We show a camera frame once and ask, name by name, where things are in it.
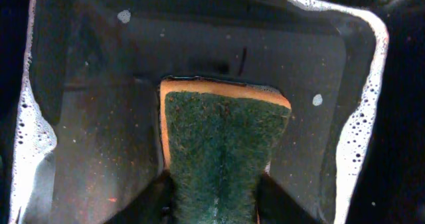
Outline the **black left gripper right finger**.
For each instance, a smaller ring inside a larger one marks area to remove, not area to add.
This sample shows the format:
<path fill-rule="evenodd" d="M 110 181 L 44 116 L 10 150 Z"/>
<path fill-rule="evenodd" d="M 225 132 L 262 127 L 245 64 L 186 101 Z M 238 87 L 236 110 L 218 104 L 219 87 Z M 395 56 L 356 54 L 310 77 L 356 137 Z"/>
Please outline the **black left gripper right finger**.
<path fill-rule="evenodd" d="M 319 224 L 266 173 L 256 188 L 256 208 L 260 224 Z"/>

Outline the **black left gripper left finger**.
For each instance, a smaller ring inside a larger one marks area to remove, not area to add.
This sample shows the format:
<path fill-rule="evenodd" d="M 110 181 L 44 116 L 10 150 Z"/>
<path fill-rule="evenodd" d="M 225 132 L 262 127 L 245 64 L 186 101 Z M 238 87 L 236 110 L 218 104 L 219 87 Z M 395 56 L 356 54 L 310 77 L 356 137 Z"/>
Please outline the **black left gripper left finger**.
<path fill-rule="evenodd" d="M 175 186 L 168 171 L 151 181 L 127 206 L 104 224 L 170 224 Z"/>

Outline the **green and orange sponge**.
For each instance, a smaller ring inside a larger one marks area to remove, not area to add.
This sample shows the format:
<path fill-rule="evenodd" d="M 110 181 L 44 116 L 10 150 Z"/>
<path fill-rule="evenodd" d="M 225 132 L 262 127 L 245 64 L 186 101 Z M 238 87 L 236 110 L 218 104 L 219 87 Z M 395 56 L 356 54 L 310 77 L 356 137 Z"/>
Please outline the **green and orange sponge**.
<path fill-rule="evenodd" d="M 292 107 L 269 87 L 207 80 L 159 86 L 164 167 L 176 223 L 259 223 L 256 189 Z"/>

